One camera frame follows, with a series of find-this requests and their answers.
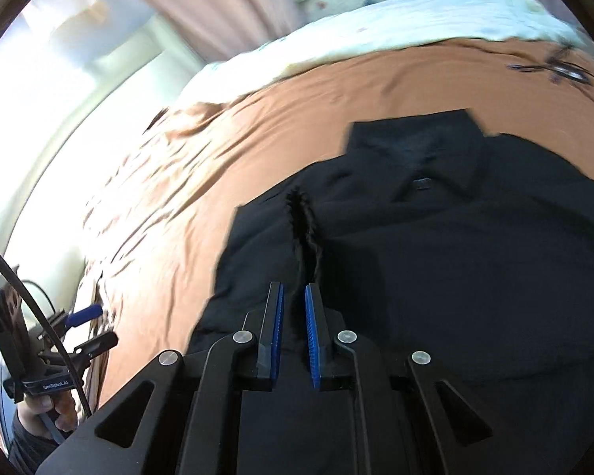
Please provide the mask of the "left forearm dark sleeve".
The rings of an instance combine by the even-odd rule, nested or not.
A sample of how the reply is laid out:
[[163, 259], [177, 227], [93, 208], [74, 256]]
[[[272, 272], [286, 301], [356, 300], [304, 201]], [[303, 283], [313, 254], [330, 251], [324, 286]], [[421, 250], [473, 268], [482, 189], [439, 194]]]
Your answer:
[[39, 418], [34, 418], [33, 424], [35, 433], [22, 425], [18, 414], [12, 419], [13, 438], [9, 446], [8, 460], [18, 474], [35, 474], [42, 462], [59, 447]]

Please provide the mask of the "person's left hand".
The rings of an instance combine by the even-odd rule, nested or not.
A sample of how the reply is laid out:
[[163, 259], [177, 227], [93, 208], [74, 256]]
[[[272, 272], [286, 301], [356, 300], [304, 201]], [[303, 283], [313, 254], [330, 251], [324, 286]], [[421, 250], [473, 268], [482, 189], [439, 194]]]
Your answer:
[[42, 422], [42, 416], [57, 414], [54, 427], [62, 432], [71, 432], [77, 428], [78, 418], [75, 400], [70, 391], [40, 397], [25, 396], [17, 404], [17, 415], [20, 424], [28, 433], [51, 440], [48, 427]]

